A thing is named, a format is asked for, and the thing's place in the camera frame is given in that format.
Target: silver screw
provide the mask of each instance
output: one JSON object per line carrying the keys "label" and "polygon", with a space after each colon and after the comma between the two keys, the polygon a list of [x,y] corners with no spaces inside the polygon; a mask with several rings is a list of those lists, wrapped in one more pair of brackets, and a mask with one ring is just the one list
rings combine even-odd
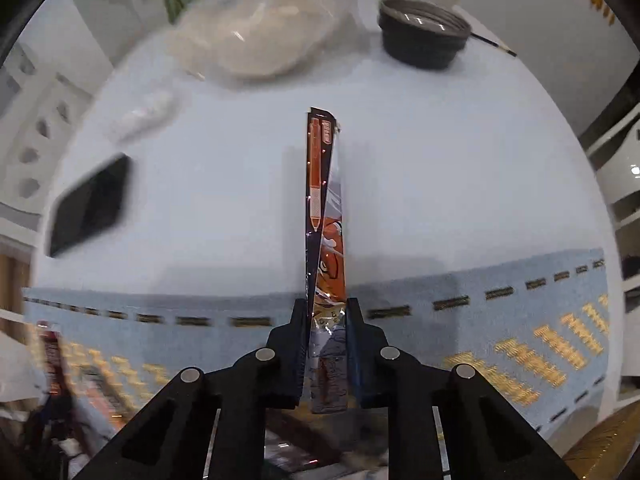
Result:
{"label": "silver screw", "polygon": [[380,351],[380,355],[382,355],[382,357],[385,359],[393,361],[394,359],[398,359],[400,357],[400,351],[395,346],[385,346]]}
{"label": "silver screw", "polygon": [[255,358],[258,361],[271,361],[274,357],[276,357],[276,352],[271,350],[271,348],[260,348],[255,353]]}
{"label": "silver screw", "polygon": [[196,370],[196,368],[187,368],[180,374],[183,383],[193,383],[193,381],[197,381],[199,377],[200,371]]}
{"label": "silver screw", "polygon": [[462,364],[456,368],[456,373],[463,379],[470,379],[476,374],[476,369],[471,365]]}

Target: round white tabletop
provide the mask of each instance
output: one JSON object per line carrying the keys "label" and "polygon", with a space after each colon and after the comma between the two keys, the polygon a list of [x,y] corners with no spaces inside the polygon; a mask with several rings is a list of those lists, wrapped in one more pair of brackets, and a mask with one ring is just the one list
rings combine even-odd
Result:
{"label": "round white tabletop", "polygon": [[[622,281],[607,209],[571,128],[519,59],[470,39],[447,70],[416,70],[383,51],[376,0],[361,0],[360,12],[364,51],[254,86],[184,74],[162,34],[139,44],[60,165],[34,286],[302,292],[305,121],[318,107],[342,126],[348,285],[604,248],[613,336],[600,416],[608,415],[622,360]],[[113,121],[166,87],[179,95],[175,119],[115,146]],[[58,258],[45,256],[53,200],[119,152],[134,161],[123,221]]]}

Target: crumpled plastic wrapper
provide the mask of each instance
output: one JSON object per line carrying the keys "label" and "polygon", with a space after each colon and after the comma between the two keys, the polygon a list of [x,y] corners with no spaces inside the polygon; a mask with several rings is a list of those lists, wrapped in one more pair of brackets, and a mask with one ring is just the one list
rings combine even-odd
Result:
{"label": "crumpled plastic wrapper", "polygon": [[357,0],[198,0],[168,38],[188,72],[238,78],[289,71],[337,30]]}

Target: transparent plastic bag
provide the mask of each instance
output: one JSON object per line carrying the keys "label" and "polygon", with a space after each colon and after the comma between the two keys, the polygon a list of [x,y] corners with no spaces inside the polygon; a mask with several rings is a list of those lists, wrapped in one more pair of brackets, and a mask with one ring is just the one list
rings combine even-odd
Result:
{"label": "transparent plastic bag", "polygon": [[240,78],[287,72],[332,34],[357,0],[199,0],[170,35],[184,69]]}

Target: black phone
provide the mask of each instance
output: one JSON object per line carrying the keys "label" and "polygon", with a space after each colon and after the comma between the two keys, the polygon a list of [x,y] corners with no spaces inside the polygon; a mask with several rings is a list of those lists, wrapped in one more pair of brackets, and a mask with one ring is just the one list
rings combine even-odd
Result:
{"label": "black phone", "polygon": [[121,155],[59,200],[49,256],[54,258],[118,223],[130,166],[131,159]]}

